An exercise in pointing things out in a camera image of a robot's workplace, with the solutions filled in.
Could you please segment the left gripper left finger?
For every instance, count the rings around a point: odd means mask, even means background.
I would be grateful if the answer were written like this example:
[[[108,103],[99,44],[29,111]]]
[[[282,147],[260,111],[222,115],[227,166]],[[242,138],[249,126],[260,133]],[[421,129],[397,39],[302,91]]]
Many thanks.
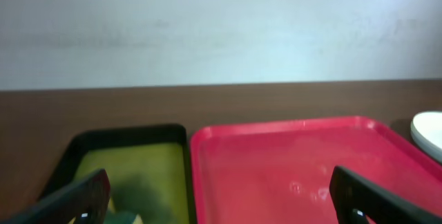
[[[111,185],[104,169],[51,193],[1,224],[103,223]]]

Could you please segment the green and yellow sponge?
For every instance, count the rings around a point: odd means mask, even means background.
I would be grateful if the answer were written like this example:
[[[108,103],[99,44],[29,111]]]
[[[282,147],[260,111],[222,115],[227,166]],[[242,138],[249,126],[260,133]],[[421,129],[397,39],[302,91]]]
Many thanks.
[[[68,224],[143,224],[139,201],[132,198],[111,197],[106,211],[103,207],[90,208],[72,218]]]

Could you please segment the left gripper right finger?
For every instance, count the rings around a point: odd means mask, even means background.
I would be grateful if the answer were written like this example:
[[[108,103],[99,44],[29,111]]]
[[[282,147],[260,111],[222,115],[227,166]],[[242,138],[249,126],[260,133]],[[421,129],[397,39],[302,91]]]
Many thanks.
[[[341,167],[334,167],[329,193],[339,223],[440,223],[434,215]]]

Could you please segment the white plate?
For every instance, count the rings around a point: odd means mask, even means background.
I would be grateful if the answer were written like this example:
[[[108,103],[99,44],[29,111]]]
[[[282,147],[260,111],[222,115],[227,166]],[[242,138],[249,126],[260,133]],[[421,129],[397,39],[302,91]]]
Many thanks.
[[[411,121],[411,136],[416,145],[441,164],[441,112],[417,113]]]

